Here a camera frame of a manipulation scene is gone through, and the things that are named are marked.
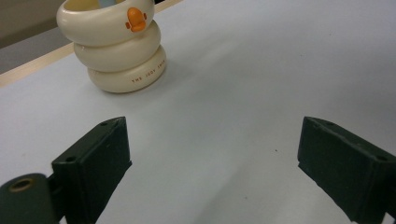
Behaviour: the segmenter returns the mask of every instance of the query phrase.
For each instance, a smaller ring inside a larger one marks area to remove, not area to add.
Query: white table
[[[100,91],[74,54],[0,89],[0,183],[50,175],[94,125],[125,116],[134,165],[98,223],[349,223],[297,167],[302,121],[396,154],[395,11],[184,0],[155,16],[168,65],[142,91]]]

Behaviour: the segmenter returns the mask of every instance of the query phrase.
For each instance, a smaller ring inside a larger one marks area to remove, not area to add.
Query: cream ring
[[[165,66],[166,54],[160,46],[148,61],[135,68],[116,73],[103,73],[88,68],[88,74],[100,89],[121,93],[147,87],[160,77]]]
[[[85,46],[117,44],[147,29],[154,17],[152,0],[117,2],[114,6],[99,8],[97,0],[67,0],[58,9],[58,26],[68,39]],[[132,31],[133,22],[128,16],[131,8],[145,16],[142,19],[145,20],[145,29],[141,30],[139,24],[138,32]]]
[[[106,47],[74,45],[79,60],[87,67],[101,72],[118,72],[136,67],[148,60],[158,49],[161,31],[152,21],[143,34],[126,42]]]

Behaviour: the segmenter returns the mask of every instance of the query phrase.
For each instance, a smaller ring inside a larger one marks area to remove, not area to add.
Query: gray floor
[[[70,43],[59,28],[32,36],[0,49],[0,76],[8,70],[28,63],[46,53]]]

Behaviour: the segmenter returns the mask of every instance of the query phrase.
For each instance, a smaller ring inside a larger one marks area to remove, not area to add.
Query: screw hole
[[[68,157],[68,158],[66,158],[67,162],[72,162],[72,161],[75,161],[75,160],[76,160],[76,157]]]
[[[20,179],[17,182],[15,182],[11,187],[9,187],[9,191],[11,192],[21,192],[26,189],[29,189],[33,185],[33,179],[32,178],[24,178]]]
[[[376,158],[380,161],[387,161],[388,159],[384,156],[376,156]]]

